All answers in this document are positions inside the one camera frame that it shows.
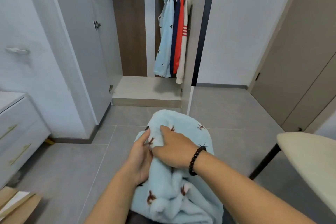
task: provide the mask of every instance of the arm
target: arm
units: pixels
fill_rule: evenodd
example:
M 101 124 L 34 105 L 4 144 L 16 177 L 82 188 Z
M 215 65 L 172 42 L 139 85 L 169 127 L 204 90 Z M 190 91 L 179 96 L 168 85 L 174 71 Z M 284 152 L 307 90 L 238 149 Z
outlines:
M 183 134 L 172 132 L 164 126 L 161 126 L 161 130 L 165 145 L 154 147 L 153 155 L 169 166 L 188 168 L 198 147 Z M 197 157 L 194 171 L 209 185 L 239 224 L 315 223 L 205 151 Z
M 115 174 L 84 224 L 124 224 L 138 184 L 148 179 L 152 155 L 149 151 L 147 130 L 133 144 L 128 159 Z

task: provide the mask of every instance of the person's left hand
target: person's left hand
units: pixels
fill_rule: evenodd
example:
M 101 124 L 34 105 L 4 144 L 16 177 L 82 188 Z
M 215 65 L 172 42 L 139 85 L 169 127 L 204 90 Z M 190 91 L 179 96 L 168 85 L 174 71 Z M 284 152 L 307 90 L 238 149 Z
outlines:
M 146 130 L 141 137 L 136 140 L 128 155 L 128 159 L 124 164 L 124 168 L 134 177 L 135 185 L 143 183 L 148 179 L 149 167 L 152 162 L 153 155 L 149 150 L 148 139 L 150 129 Z

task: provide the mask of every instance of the gold drawer handle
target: gold drawer handle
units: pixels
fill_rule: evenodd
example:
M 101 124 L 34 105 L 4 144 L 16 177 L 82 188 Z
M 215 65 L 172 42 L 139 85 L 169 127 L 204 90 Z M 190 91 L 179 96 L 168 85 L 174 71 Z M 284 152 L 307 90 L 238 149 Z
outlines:
M 8 128 L 8 131 L 6 132 L 6 133 L 4 133 L 3 135 L 2 135 L 2 137 L 0 137 L 0 140 L 2 139 L 2 138 L 4 138 L 9 132 L 11 132 L 14 128 L 16 128 L 16 126 L 17 126 L 17 124 L 16 125 L 14 125 L 14 126 L 10 126 L 9 128 Z
M 20 152 L 20 154 L 15 158 L 15 159 L 13 159 L 13 160 L 11 160 L 10 162 L 9 162 L 9 165 L 11 166 L 11 165 L 13 165 L 14 163 L 15 163 L 15 161 L 17 161 L 18 160 L 18 158 L 20 158 L 20 156 L 29 148 L 29 146 L 31 146 L 32 144 L 28 144 L 28 145 L 25 145 L 25 146 L 23 146 L 23 149 L 22 149 L 22 151 Z

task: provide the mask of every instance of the open wardrobe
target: open wardrobe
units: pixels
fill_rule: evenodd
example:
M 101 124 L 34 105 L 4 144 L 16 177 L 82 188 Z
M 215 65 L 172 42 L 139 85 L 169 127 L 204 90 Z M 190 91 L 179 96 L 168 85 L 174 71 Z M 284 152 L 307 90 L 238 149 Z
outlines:
M 187 114 L 211 2 L 33 0 L 69 91 L 89 99 L 96 124 L 110 103 Z

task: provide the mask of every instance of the beaded bracelet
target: beaded bracelet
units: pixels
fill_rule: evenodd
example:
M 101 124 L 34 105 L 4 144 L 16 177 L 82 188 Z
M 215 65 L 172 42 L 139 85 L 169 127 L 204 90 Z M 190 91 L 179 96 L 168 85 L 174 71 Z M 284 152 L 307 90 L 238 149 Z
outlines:
M 207 148 L 206 148 L 204 145 L 202 145 L 201 147 L 199 147 L 199 148 L 197 149 L 196 153 L 194 154 L 193 158 L 191 159 L 191 162 L 190 162 L 190 165 L 189 165 L 189 174 L 192 175 L 192 176 L 197 175 L 197 174 L 193 171 L 193 169 L 194 169 L 194 163 L 195 163 L 196 158 L 198 157 L 198 155 L 200 154 L 200 152 L 201 152 L 202 150 L 207 151 Z

